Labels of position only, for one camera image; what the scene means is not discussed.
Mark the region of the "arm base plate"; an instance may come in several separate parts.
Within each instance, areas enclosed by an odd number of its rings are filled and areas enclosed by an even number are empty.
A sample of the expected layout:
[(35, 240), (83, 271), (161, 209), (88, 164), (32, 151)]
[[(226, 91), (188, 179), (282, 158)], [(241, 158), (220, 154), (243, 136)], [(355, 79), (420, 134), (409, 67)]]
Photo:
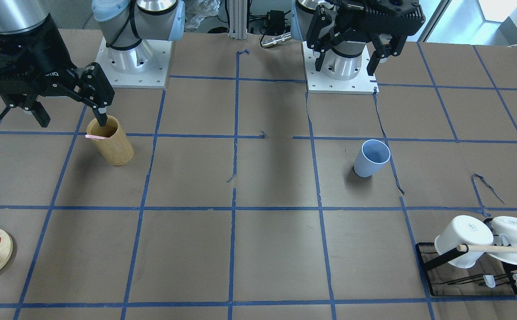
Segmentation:
[(306, 42), (302, 46), (309, 92), (372, 95), (379, 91), (376, 77), (367, 73), (370, 54), (366, 44), (343, 42), (335, 47), (338, 53), (330, 49), (319, 72), (315, 61), (320, 54)]
[(114, 88), (165, 89), (174, 43), (143, 40), (136, 48), (119, 51), (106, 47), (102, 39), (96, 63)]

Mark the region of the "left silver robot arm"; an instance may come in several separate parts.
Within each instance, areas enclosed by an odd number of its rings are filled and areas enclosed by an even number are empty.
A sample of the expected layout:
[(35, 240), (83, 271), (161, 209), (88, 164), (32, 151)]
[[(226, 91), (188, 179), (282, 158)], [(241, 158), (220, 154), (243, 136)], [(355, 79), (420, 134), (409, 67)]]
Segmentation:
[(426, 18), (417, 0), (295, 0), (291, 36), (319, 54), (315, 69), (336, 80), (358, 74), (368, 43), (374, 51), (366, 71), (398, 56)]

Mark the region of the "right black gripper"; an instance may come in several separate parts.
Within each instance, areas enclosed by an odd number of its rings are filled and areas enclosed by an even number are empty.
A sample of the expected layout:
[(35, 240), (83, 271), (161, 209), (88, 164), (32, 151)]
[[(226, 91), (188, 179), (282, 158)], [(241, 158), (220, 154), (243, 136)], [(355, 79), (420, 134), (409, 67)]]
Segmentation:
[[(0, 34), (0, 95), (68, 96), (91, 107), (96, 121), (105, 126), (114, 89), (99, 63), (78, 69), (51, 17), (32, 30)], [(42, 128), (51, 121), (42, 103), (25, 101)]]

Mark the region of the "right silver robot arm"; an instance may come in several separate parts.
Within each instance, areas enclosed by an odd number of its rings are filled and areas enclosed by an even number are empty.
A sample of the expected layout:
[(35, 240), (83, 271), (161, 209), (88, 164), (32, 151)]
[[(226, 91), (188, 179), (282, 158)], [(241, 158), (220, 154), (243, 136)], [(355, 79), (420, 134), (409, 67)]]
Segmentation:
[[(183, 36), (182, 0), (94, 0), (92, 12), (104, 35), (112, 69), (140, 73), (155, 60), (149, 40)], [(90, 107), (100, 126), (108, 121), (114, 89), (100, 63), (77, 67), (42, 0), (0, 0), (0, 97), (5, 108), (29, 112), (46, 128), (50, 116), (39, 96), (67, 96)]]

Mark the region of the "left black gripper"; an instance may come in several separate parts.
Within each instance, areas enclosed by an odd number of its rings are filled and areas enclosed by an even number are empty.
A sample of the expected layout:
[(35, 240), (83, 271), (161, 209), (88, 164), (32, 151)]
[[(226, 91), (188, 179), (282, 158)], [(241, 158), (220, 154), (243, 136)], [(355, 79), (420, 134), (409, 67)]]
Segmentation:
[(307, 46), (320, 54), (315, 69), (321, 71), (326, 53), (342, 42), (371, 42), (374, 51), (367, 66), (373, 76), (380, 60), (399, 56), (409, 36), (426, 17), (417, 0), (328, 0), (319, 4), (307, 31)]

